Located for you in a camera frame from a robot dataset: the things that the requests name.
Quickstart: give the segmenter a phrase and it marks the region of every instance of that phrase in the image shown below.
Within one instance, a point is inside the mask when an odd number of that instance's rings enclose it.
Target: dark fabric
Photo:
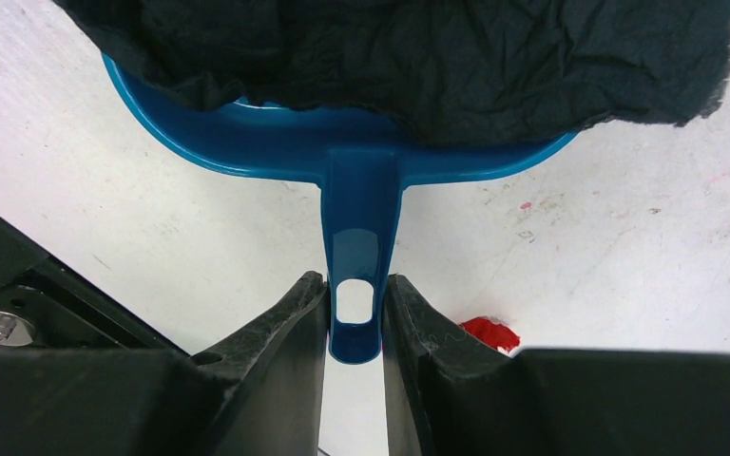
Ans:
[[[683,125],[730,71],[730,0],[55,2],[181,105],[358,106],[429,145]]]

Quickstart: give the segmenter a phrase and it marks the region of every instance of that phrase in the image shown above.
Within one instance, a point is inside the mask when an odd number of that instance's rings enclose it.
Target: handle hole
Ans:
[[[348,279],[337,285],[337,321],[367,323],[374,313],[374,287],[365,280]]]

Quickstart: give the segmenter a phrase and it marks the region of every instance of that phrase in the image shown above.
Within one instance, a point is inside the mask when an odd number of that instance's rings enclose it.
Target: black cloth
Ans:
[[[55,2],[181,105],[357,106],[436,146],[683,125],[730,72],[730,0]]]

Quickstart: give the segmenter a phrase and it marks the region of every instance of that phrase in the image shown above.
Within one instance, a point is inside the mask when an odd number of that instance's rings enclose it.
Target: red spot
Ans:
[[[480,342],[496,350],[502,349],[510,352],[519,347],[519,343],[522,341],[509,327],[502,323],[494,323],[484,316],[461,323],[460,327],[480,339]]]

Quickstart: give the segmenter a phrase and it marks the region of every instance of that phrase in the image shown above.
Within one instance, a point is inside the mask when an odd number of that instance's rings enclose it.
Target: dustpan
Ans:
[[[213,112],[180,107],[105,57],[127,107],[163,145],[208,169],[248,178],[311,182],[320,213],[332,291],[329,352],[359,364],[381,350],[381,303],[402,192],[411,185],[486,181],[538,164],[574,138],[491,148],[431,149],[387,117],[361,109],[292,111],[244,100]],[[337,287],[350,279],[374,288],[370,320],[337,319]]]

